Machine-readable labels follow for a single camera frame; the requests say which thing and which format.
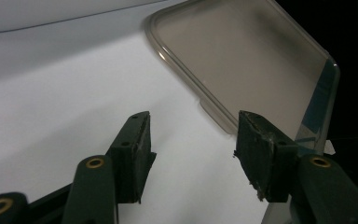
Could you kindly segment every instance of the dark background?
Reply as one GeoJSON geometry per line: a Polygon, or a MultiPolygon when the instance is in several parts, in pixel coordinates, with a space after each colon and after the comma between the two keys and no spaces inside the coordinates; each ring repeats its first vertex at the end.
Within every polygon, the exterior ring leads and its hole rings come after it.
{"type": "Polygon", "coordinates": [[[277,0],[330,55],[340,81],[327,139],[358,186],[358,0],[277,0]]]}

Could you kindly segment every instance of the transparent plastic lid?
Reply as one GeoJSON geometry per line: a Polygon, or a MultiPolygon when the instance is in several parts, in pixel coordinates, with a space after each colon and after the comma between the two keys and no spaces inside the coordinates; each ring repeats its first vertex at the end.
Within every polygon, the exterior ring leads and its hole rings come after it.
{"type": "Polygon", "coordinates": [[[302,146],[323,150],[339,70],[274,1],[193,0],[146,21],[158,55],[237,133],[240,110],[262,115],[302,146]]]}

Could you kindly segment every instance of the plastic container lid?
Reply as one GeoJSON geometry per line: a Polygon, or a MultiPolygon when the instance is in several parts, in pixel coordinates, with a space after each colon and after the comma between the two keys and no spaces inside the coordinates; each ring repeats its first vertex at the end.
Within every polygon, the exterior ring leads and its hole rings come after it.
{"type": "Polygon", "coordinates": [[[146,35],[227,132],[240,110],[323,151],[339,80],[333,58],[277,3],[190,0],[152,14],[146,35]]]}

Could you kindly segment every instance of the white surface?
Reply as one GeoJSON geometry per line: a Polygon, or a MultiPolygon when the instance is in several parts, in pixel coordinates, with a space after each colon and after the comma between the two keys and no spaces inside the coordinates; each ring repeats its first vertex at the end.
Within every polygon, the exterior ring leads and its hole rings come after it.
{"type": "Polygon", "coordinates": [[[336,151],[334,150],[333,143],[331,143],[330,140],[326,140],[326,144],[324,145],[324,153],[329,155],[336,154],[336,151]]]}
{"type": "Polygon", "coordinates": [[[162,0],[0,0],[0,32],[162,0]]]}
{"type": "Polygon", "coordinates": [[[127,118],[150,111],[158,156],[142,204],[120,223],[261,223],[235,138],[151,49],[145,17],[166,1],[0,34],[0,193],[34,200],[104,154],[127,118]]]}

